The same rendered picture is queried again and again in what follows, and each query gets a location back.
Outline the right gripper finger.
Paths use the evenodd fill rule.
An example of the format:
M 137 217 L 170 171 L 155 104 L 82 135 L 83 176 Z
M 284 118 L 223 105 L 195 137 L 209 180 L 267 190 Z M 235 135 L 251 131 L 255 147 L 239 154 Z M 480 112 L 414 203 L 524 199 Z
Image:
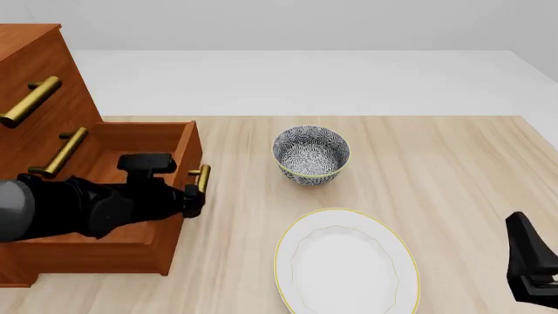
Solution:
M 541 239 L 525 214 L 513 212 L 506 219 L 506 227 L 508 277 L 558 275 L 558 255 Z

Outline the wooden cabinet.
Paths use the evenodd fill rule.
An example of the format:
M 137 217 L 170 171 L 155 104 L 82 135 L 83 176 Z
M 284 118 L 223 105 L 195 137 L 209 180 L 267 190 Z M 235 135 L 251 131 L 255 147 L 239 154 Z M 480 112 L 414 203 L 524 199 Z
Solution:
M 57 24 L 0 24 L 0 58 L 8 57 L 12 52 L 18 51 L 49 31 L 60 32 L 60 26 Z

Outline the white plate with yellow rim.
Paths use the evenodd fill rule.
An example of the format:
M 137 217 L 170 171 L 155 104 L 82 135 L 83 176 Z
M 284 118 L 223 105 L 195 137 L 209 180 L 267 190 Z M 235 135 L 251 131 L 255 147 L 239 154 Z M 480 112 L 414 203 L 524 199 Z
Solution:
M 416 314 L 419 269 L 403 240 L 373 216 L 323 208 L 292 222 L 274 277 L 291 314 Z

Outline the patterned grey bowl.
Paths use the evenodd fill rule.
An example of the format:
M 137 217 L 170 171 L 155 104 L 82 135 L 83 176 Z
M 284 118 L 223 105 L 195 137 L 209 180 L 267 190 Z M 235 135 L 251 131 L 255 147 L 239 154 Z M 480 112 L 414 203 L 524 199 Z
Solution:
M 351 157 L 350 146 L 341 135 L 314 125 L 291 127 L 277 135 L 272 154 L 282 174 L 304 186 L 334 180 Z

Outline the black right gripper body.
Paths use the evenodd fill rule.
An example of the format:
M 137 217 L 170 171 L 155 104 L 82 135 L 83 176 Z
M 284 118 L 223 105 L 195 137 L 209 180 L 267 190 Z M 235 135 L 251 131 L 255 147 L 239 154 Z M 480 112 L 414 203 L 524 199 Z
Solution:
M 545 269 L 540 274 L 509 269 L 507 283 L 517 302 L 558 308 L 558 281 L 554 275 L 558 275 L 558 269 Z

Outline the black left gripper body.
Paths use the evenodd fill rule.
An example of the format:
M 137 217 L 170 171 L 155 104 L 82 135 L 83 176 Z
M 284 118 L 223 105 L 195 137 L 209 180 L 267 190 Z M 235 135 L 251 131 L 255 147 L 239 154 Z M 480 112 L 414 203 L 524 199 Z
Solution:
M 182 216 L 185 219 L 199 216 L 205 202 L 206 195 L 199 190 L 197 185 L 186 185 L 183 193 Z

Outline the wooden drawer with short handle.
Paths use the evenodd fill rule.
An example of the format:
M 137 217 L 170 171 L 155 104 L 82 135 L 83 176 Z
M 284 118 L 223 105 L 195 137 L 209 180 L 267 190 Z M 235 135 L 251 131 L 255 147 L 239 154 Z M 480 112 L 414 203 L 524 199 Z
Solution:
M 96 183 L 121 183 L 122 154 L 170 153 L 177 169 L 163 174 L 167 185 L 182 189 L 195 183 L 188 174 L 199 169 L 202 148 L 193 121 L 103 122 L 94 125 L 56 179 L 76 175 Z M 95 240 L 78 234 L 0 243 L 0 287 L 29 287 L 39 274 L 168 274 L 183 219 L 119 227 Z

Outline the short brass drawer handle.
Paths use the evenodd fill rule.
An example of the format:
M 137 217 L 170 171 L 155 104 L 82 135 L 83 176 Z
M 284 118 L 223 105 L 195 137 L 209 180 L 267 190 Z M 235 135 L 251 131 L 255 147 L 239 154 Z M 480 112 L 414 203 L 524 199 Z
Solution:
M 195 186 L 200 193 L 206 193 L 210 172 L 211 167 L 208 164 L 202 164 L 200 169 L 192 169 L 188 171 L 190 176 L 196 177 Z

